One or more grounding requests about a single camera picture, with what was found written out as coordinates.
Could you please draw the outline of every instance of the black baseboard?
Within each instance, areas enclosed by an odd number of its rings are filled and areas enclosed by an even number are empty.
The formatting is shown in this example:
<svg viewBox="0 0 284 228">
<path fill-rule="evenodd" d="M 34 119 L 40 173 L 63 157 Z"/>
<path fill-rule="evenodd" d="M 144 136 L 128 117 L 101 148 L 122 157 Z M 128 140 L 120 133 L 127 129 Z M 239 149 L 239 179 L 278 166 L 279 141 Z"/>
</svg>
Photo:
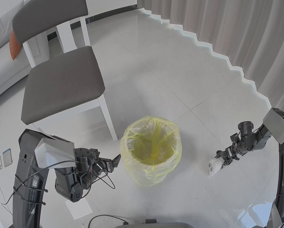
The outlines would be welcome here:
<svg viewBox="0 0 284 228">
<path fill-rule="evenodd" d="M 107 12 L 104 12 L 104 13 L 100 13 L 100 14 L 88 17 L 88 18 L 85 19 L 85 21 L 86 21 L 86 24 L 89 24 L 89 23 L 97 21 L 99 19 L 103 19 L 103 18 L 112 16 L 112 15 L 115 15 L 115 14 L 124 13 L 124 12 L 135 10 L 135 9 L 138 9 L 137 5 L 130 5 L 130 6 L 126 6 L 126 7 L 115 9 L 115 10 L 110 10 L 110 11 L 107 11 Z M 70 28 L 75 29 L 75 28 L 78 28 L 80 26 L 81 26 L 80 21 L 77 21 L 77 22 L 74 22 L 73 24 L 71 24 Z M 55 37 L 57 37 L 56 32 L 53 32 L 53 33 L 50 33 L 49 35 L 47 35 L 48 41 L 52 40 Z"/>
</svg>

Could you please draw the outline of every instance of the tile floor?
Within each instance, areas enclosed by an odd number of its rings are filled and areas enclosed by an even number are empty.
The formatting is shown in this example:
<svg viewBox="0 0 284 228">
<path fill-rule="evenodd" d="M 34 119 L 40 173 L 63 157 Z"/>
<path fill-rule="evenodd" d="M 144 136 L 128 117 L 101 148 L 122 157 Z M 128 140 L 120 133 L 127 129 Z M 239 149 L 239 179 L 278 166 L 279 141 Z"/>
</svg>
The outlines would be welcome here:
<svg viewBox="0 0 284 228">
<path fill-rule="evenodd" d="M 110 175 L 116 190 L 97 182 L 86 198 L 93 213 L 76 220 L 56 193 L 55 174 L 50 170 L 42 226 L 87 227 L 98 214 L 124 217 L 130 224 L 156 218 L 195 228 L 264 226 L 277 189 L 277 142 L 271 138 L 263 150 L 243 156 L 213 177 L 209 177 L 208 161 L 216 150 L 230 145 L 229 136 L 238 131 L 239 122 L 251 120 L 255 127 L 262 123 L 269 110 L 266 101 L 241 81 L 239 71 L 230 70 L 227 60 L 214 57 L 194 36 L 184 36 L 188 33 L 180 26 L 143 9 L 95 21 L 87 28 L 118 138 L 145 115 L 167 118 L 180 127 L 182 160 L 163 182 L 149 188 L 139 187 L 121 160 Z M 81 29 L 74 29 L 73 35 L 76 45 L 83 46 Z M 49 41 L 49 47 L 51 57 L 62 53 L 57 38 Z M 13 156 L 13 164 L 0 170 L 5 197 L 14 183 L 17 139 L 26 128 L 20 120 L 25 82 L 26 78 L 0 96 L 0 155 L 11 148 Z M 98 148 L 102 157 L 114 158 L 120 152 L 120 140 L 113 142 L 100 108 L 41 127 L 73 141 L 76 147 Z M 5 228 L 12 223 L 1 205 L 0 221 Z M 92 227 L 121 224 L 100 217 Z"/>
</svg>

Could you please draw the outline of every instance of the gray curtain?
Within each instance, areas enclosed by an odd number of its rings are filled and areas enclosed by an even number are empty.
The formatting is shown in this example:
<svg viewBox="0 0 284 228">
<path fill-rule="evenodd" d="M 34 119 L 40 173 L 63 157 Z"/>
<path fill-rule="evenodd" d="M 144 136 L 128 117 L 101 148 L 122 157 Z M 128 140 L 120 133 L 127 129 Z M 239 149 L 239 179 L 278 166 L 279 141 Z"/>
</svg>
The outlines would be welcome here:
<svg viewBox="0 0 284 228">
<path fill-rule="evenodd" d="M 137 6 L 212 44 L 284 110 L 284 0 L 137 0 Z"/>
</svg>

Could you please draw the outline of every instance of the yellow plastic bag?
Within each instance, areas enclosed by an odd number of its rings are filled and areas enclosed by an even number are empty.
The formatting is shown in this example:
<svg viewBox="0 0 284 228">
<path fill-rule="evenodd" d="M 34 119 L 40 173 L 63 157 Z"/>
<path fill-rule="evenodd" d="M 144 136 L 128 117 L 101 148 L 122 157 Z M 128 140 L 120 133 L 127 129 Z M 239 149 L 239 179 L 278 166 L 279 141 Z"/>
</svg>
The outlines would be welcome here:
<svg viewBox="0 0 284 228">
<path fill-rule="evenodd" d="M 125 167 L 140 186 L 161 182 L 181 154 L 179 127 L 164 118 L 145 116 L 128 126 L 121 139 Z"/>
</svg>

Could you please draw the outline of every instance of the sofa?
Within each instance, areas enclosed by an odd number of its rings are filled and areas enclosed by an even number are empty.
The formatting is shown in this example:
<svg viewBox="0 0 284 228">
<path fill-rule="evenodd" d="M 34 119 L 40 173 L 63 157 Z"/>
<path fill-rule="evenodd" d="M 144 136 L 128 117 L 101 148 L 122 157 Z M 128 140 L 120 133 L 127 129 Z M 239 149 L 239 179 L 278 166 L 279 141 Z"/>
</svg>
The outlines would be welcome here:
<svg viewBox="0 0 284 228">
<path fill-rule="evenodd" d="M 43 32 L 28 40 L 36 65 L 49 60 L 49 47 L 46 32 Z M 22 47 L 12 60 L 9 42 L 0 48 L 0 94 L 10 86 L 29 74 L 31 66 Z"/>
</svg>

